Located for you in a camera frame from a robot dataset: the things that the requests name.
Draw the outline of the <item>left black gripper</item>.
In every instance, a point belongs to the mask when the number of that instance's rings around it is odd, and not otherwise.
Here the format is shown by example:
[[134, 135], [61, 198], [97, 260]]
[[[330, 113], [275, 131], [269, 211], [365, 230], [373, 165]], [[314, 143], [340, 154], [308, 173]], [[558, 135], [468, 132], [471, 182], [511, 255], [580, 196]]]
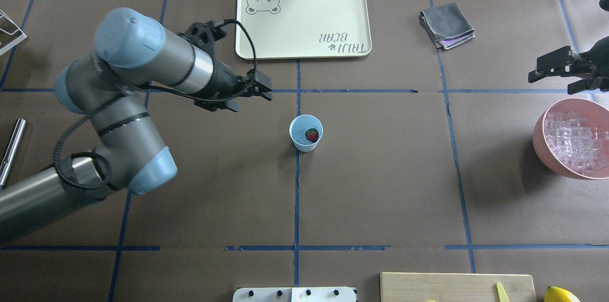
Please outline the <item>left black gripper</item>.
[[[206, 85], [194, 94], [198, 100], [194, 105], [208, 111], [224, 109], [239, 112], [239, 103], [233, 96], [244, 86], [239, 75], [220, 60], [197, 58], [194, 63], [196, 81], [202, 83], [207, 78]], [[262, 72], [248, 72], [246, 75], [246, 97], [261, 97], [268, 102], [272, 97], [272, 80]]]

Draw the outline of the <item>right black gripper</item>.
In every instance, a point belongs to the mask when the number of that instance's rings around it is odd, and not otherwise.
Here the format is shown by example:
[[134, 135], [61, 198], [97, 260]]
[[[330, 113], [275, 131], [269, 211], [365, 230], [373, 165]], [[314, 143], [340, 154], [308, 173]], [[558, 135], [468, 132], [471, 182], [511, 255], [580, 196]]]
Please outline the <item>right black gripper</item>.
[[609, 91], [609, 37], [598, 40], [588, 51], [574, 52], [571, 46], [564, 46], [537, 58], [533, 71], [528, 73], [528, 82], [535, 83], [543, 78], [576, 76], [576, 64], [580, 60], [593, 67], [592, 77], [580, 79], [567, 86], [569, 95], [585, 90]]

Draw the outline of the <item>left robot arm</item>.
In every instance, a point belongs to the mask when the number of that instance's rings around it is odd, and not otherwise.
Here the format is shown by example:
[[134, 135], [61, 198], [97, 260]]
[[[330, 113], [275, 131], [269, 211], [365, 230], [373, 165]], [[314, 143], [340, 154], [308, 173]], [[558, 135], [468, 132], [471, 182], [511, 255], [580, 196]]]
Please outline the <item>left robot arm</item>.
[[235, 19], [194, 23], [172, 33], [134, 9], [109, 12], [91, 54], [65, 67], [57, 100], [82, 118], [55, 145], [52, 165], [1, 192], [1, 243], [11, 242], [120, 189], [144, 195], [177, 174], [140, 94], [156, 89], [209, 111], [237, 112], [238, 97], [272, 100], [272, 81], [257, 68], [237, 75], [217, 59], [215, 43]]

